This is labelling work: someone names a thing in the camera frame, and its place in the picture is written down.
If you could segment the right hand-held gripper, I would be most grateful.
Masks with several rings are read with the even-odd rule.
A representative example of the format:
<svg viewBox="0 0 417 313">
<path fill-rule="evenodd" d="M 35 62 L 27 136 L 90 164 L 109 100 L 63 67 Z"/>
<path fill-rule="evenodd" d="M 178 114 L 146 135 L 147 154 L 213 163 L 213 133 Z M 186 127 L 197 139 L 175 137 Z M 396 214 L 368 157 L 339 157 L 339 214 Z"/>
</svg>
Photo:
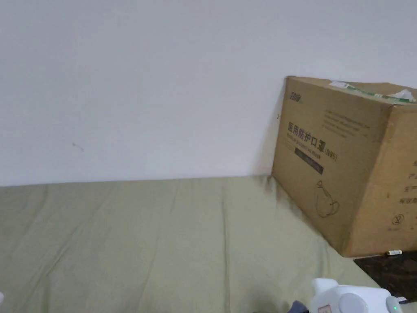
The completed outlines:
<svg viewBox="0 0 417 313">
<path fill-rule="evenodd" d="M 402 313 L 406 301 L 380 287 L 343 285 L 327 278 L 313 279 L 312 286 L 309 313 Z"/>
</svg>

